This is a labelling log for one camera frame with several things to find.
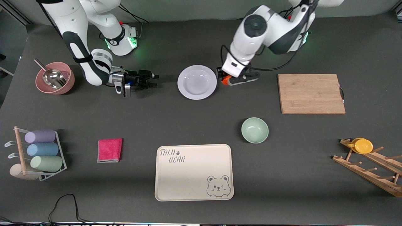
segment beige tray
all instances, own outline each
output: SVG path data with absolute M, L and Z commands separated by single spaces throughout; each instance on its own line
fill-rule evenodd
M 227 144 L 158 148 L 158 201 L 228 200 L 233 193 L 232 153 Z

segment green indicator light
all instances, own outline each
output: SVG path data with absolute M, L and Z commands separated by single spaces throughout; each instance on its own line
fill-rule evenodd
M 106 39 L 105 39 L 105 42 L 106 42 L 107 48 L 110 49 L 109 43 L 107 43 Z
M 137 47 L 137 39 L 136 38 L 127 37 L 127 39 L 130 42 L 130 45 L 133 49 Z
M 307 36 L 308 36 L 308 32 L 306 33 L 306 36 L 304 37 L 303 44 L 306 43 Z

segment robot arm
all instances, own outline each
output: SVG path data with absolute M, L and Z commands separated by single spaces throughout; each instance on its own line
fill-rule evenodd
M 64 43 L 84 71 L 86 80 L 95 86 L 106 84 L 109 74 L 95 63 L 86 44 L 88 18 L 79 0 L 38 1 L 56 23 Z
M 237 78 L 262 44 L 274 54 L 296 51 L 315 19 L 315 8 L 340 5 L 343 0 L 289 0 L 295 11 L 290 21 L 262 5 L 252 8 L 238 27 L 222 70 Z
M 136 29 L 120 25 L 116 17 L 109 13 L 120 4 L 120 0 L 36 0 L 42 4 L 56 23 L 74 61 L 79 63 L 86 80 L 95 86 L 112 83 L 118 94 L 130 96 L 131 87 L 145 89 L 156 87 L 147 79 L 158 79 L 150 71 L 124 70 L 112 66 L 112 55 L 103 49 L 90 53 L 86 36 L 88 21 L 104 35 L 109 49 L 115 55 L 126 55 L 137 47 Z

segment pink bowl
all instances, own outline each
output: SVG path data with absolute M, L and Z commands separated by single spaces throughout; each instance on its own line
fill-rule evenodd
M 75 77 L 74 77 L 74 73 L 71 71 L 70 67 L 67 64 L 65 64 L 63 62 L 54 62 L 54 63 L 50 63 L 50 64 L 46 65 L 46 68 L 48 68 L 48 69 L 52 68 L 52 69 L 59 70 L 66 78 L 67 82 L 60 89 L 54 90 L 43 81 L 42 76 L 45 71 L 43 69 L 41 69 L 38 72 L 38 74 L 36 75 L 36 80 L 35 80 L 36 88 L 38 88 L 39 91 L 48 93 L 48 94 L 52 94 L 52 95 L 61 95 L 61 94 L 65 94 L 66 92 L 70 91 L 70 89 L 74 85 Z

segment dark gray table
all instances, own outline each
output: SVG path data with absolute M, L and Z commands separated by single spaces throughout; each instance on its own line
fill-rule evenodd
M 114 65 L 161 75 L 159 87 L 127 99 L 113 88 L 96 87 L 80 76 L 52 27 L 29 27 L 29 37 L 1 108 L 1 143 L 14 140 L 13 126 L 59 131 L 68 170 L 44 181 L 9 175 L 18 159 L 0 158 L 0 214 L 15 221 L 44 221 L 57 198 L 74 193 L 80 214 L 93 221 L 214 224 L 368 224 L 402 225 L 402 199 L 331 160 L 345 155 L 340 138 L 365 137 L 384 154 L 401 154 L 402 40 L 394 13 L 372 17 L 318 18 L 313 34 L 294 61 L 257 82 L 219 84 L 208 99 L 191 101 L 177 89 L 187 66 L 220 66 L 219 48 L 230 44 L 240 21 L 189 21 L 144 25 L 139 48 L 114 57 Z M 105 48 L 98 31 L 88 30 L 90 49 Z M 276 67 L 290 54 L 269 51 L 254 66 Z M 35 87 L 44 63 L 74 65 L 76 85 L 64 96 Z M 345 115 L 283 115 L 278 73 L 338 74 Z M 268 139 L 249 144 L 240 134 L 245 118 L 261 117 Z M 97 164 L 97 141 L 124 138 L 120 163 Z M 229 144 L 234 197 L 229 201 L 158 202 L 154 197 L 156 150 L 162 145 Z M 373 167 L 369 160 L 363 167 Z M 378 172 L 390 175 L 386 171 Z M 54 220 L 74 221 L 71 199 Z

